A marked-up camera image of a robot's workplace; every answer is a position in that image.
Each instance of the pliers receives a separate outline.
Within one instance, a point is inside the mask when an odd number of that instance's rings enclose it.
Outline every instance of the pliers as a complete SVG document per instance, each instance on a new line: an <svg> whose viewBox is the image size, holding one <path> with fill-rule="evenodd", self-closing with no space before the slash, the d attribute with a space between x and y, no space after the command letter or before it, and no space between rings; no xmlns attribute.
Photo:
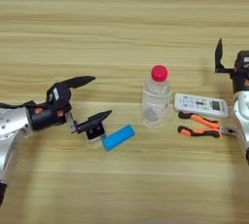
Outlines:
<svg viewBox="0 0 249 224"><path fill-rule="evenodd" d="M205 119L195 113L184 113L180 111L178 117L180 119L194 120L210 128L209 130L192 130L184 126L178 127L178 132L186 136L213 136L215 138L219 138L222 136L222 133L228 135L237 135L237 132L233 129L221 127L221 124L218 121Z"/></svg>

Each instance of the table surface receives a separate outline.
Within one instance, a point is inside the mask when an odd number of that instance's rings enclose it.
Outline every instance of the table surface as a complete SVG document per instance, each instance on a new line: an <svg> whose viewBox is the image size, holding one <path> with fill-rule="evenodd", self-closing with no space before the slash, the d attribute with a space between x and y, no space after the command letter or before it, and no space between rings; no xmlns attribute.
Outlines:
<svg viewBox="0 0 249 224"><path fill-rule="evenodd" d="M173 97L160 129L145 128L140 113L159 63L173 93L232 106L214 50L222 37L233 67L249 48L248 0L0 0L0 9L1 101L41 102L55 81L96 76L73 92L75 118L112 109L108 133L137 131L109 153L66 126L25 140L1 223L248 223L249 171L236 138L181 136Z"/></svg>

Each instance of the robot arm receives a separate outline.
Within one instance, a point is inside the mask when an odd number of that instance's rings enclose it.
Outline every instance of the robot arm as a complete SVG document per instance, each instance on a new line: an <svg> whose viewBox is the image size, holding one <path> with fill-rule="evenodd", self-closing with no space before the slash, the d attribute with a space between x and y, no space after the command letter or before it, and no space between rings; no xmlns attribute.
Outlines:
<svg viewBox="0 0 249 224"><path fill-rule="evenodd" d="M88 139L94 139L105 134L102 121L112 111L101 112L78 124L71 112L71 91L79 88L94 77L77 77L55 83L47 91L44 103L36 104L28 101L22 105L0 103L0 205L3 202L10 174L17 163L18 146L32 135L51 126L68 123L72 133L86 132Z"/></svg>
<svg viewBox="0 0 249 224"><path fill-rule="evenodd" d="M240 142L249 164L249 51L237 54L234 68L225 68L222 63L223 46L220 39L215 51L215 72L229 73L233 85L233 114L236 119Z"/></svg>

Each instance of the red bottle cap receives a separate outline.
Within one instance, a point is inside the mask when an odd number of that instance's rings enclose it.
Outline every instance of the red bottle cap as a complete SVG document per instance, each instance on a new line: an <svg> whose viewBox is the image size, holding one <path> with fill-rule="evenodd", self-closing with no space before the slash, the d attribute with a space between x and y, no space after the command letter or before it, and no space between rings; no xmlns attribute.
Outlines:
<svg viewBox="0 0 249 224"><path fill-rule="evenodd" d="M154 81L163 82L167 78L167 68L163 65L156 65L152 68L152 78Z"/></svg>

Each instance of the orange pliers handle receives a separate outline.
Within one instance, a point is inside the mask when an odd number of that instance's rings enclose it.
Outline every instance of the orange pliers handle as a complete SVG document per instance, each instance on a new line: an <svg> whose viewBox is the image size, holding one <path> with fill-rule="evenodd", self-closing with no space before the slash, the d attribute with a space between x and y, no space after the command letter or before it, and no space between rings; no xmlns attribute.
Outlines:
<svg viewBox="0 0 249 224"><path fill-rule="evenodd" d="M213 136L215 138L218 138L222 135L219 129L191 130L184 126L178 127L178 132L186 136Z"/></svg>
<svg viewBox="0 0 249 224"><path fill-rule="evenodd" d="M180 111L178 114L178 117L180 119L192 119L198 123L201 123L209 127L210 129L218 129L221 126L221 124L218 121L211 121L211 120L205 119L195 113L185 113L185 112Z"/></svg>

